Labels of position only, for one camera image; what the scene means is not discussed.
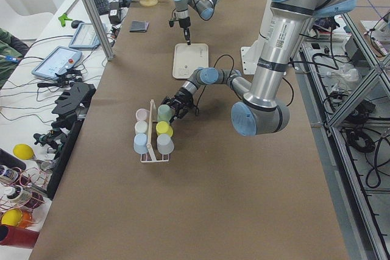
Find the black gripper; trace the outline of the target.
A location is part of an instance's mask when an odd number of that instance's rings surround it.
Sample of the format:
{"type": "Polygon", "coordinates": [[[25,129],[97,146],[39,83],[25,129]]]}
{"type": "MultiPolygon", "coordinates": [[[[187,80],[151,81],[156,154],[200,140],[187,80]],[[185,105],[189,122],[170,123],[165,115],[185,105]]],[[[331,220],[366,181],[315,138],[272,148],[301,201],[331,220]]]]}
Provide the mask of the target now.
{"type": "Polygon", "coordinates": [[[185,88],[180,88],[174,97],[166,96],[161,104],[169,106],[172,110],[172,117],[169,120],[172,124],[176,119],[182,119],[188,110],[194,107],[193,95],[185,88]]]}
{"type": "Polygon", "coordinates": [[[189,28],[191,26],[190,18],[179,19],[179,26],[184,29],[183,34],[187,45],[191,45],[190,28],[189,28]]]}

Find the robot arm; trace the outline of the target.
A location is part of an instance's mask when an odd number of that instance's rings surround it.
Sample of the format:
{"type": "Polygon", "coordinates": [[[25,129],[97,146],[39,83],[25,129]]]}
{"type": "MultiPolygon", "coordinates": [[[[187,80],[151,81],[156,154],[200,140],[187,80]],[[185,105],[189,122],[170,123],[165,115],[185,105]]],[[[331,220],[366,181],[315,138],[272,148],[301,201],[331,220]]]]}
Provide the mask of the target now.
{"type": "Polygon", "coordinates": [[[205,38],[214,40],[214,33],[226,42],[232,41],[233,36],[249,34],[251,37],[261,37],[261,23],[265,17],[261,16],[266,8],[267,0],[174,0],[174,16],[169,20],[169,25],[173,26],[178,22],[183,30],[186,45],[191,46],[190,37],[190,13],[192,8],[202,21],[212,21],[205,29],[200,29],[198,40],[205,38]]]}
{"type": "Polygon", "coordinates": [[[163,104],[173,110],[173,119],[184,117],[194,107],[193,96],[201,86],[225,84],[239,97],[231,110],[237,133],[255,136],[276,133],[287,126],[288,107],[276,94],[305,22],[350,12],[357,0],[270,1],[272,18],[252,81],[232,69],[198,68],[173,97],[163,99],[163,104]]]}

